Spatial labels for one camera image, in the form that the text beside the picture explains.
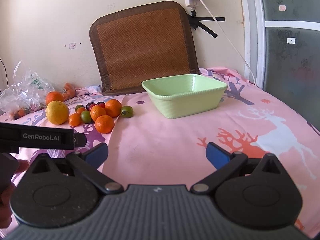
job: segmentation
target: pink bedsheet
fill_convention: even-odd
[[[76,127],[75,130],[84,132],[88,139],[86,148],[80,151],[100,142],[107,143],[109,156],[99,170],[125,187],[128,184],[186,184],[188,188],[216,170],[206,158],[208,142],[215,142],[230,152],[243,151],[255,158],[272,152],[303,196],[303,209],[296,226],[313,237],[320,230],[320,154],[317,145],[320,133],[294,110],[250,84],[236,71],[216,67],[201,69],[201,74],[229,85],[216,109],[166,119],[146,93],[117,96],[114,98],[122,105],[133,107],[134,117],[116,119],[113,131],[106,135],[98,133],[92,124]],[[77,95],[67,101],[71,113],[78,104],[111,98],[102,96],[94,87],[79,90]],[[44,110],[13,123],[55,127],[47,121]],[[59,127],[70,128],[67,123]],[[23,148],[16,157],[32,161],[43,152],[52,157],[64,157],[70,151]],[[13,178],[15,184],[21,176]],[[13,220],[2,234],[16,225]]]

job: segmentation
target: green bowl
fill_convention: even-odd
[[[166,118],[198,114],[218,106],[227,84],[195,74],[142,82],[156,108]]]

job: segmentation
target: purple tree pattern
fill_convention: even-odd
[[[211,70],[207,70],[207,72],[208,72],[208,76],[212,76],[214,79],[221,81],[219,78],[213,76],[214,73],[213,73]],[[225,94],[224,94],[223,97],[221,98],[220,102],[223,102],[223,101],[224,101],[225,99],[227,99],[227,98],[233,98],[233,99],[239,100],[239,101],[241,101],[241,102],[243,102],[243,103],[245,103],[245,104],[247,104],[247,105],[249,105],[249,106],[255,105],[255,103],[253,103],[253,102],[251,102],[251,101],[243,98],[243,97],[240,95],[241,91],[246,87],[245,85],[241,85],[240,88],[239,88],[239,90],[236,88],[236,85],[235,85],[235,84],[239,84],[238,82],[239,82],[240,78],[235,77],[235,79],[237,80],[237,82],[236,82],[236,83],[233,83],[233,82],[229,81],[229,80],[230,80],[230,76],[229,76],[229,75],[225,75],[225,74],[219,74],[219,75],[220,75],[224,80],[228,81],[229,88],[230,88],[230,90],[226,89],[226,90],[224,91]]]
[[[41,153],[47,153],[47,154],[49,154],[49,156],[51,158],[64,158],[67,154],[69,154],[71,152],[74,152],[74,151],[79,151],[81,153],[86,152],[87,150],[89,150],[89,149],[91,149],[93,147],[93,142],[94,141],[105,142],[106,139],[102,136],[101,133],[97,132],[97,130],[94,127],[94,124],[92,124],[92,123],[84,124],[83,128],[84,128],[84,132],[83,133],[87,137],[87,143],[86,143],[85,147],[83,147],[83,148],[75,148],[74,150],[40,149],[40,150],[35,151],[32,154],[30,163],[32,163],[35,160],[35,158],[37,158],[37,156],[39,154],[41,154]],[[13,179],[12,179],[12,182],[14,182],[17,177],[18,177],[18,175],[15,175],[13,177]]]
[[[33,117],[27,118],[27,121],[23,122],[22,124],[27,124],[31,122],[32,126],[36,126],[45,117],[46,117],[45,109],[43,109],[43,110],[40,110],[39,113],[37,113]]]

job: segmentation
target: deer pattern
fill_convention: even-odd
[[[311,172],[306,163],[305,154],[310,154],[314,159],[317,159],[318,157],[310,148],[298,142],[291,129],[285,124],[286,119],[276,116],[274,111],[269,111],[268,109],[258,110],[254,107],[249,107],[248,111],[250,112],[250,115],[244,115],[241,111],[238,111],[238,114],[239,116],[247,119],[269,121],[276,126],[274,130],[271,130],[266,134],[259,135],[257,140],[253,140],[250,144],[261,147],[264,151],[272,152],[278,158],[282,153],[288,152],[290,149],[294,148],[299,152],[303,165],[307,169],[310,177],[312,179],[316,179],[316,176]]]

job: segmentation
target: tangerine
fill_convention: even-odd
[[[79,124],[81,124],[81,116],[80,114],[72,114],[69,116],[69,124],[71,126],[78,126]]]
[[[95,105],[91,108],[90,116],[94,122],[102,115],[106,115],[106,111],[101,106]]]
[[[116,99],[110,99],[105,103],[104,109],[107,115],[118,117],[120,115],[122,104]]]
[[[99,133],[110,133],[115,126],[115,122],[109,115],[99,116],[94,123],[94,127]]]
[[[64,101],[64,97],[61,93],[57,92],[57,91],[52,91],[49,92],[45,98],[45,102],[48,105],[49,103],[51,103],[52,101],[60,101],[63,102]]]
[[[86,111],[84,107],[79,107],[76,111],[77,114],[81,114],[83,111]]]

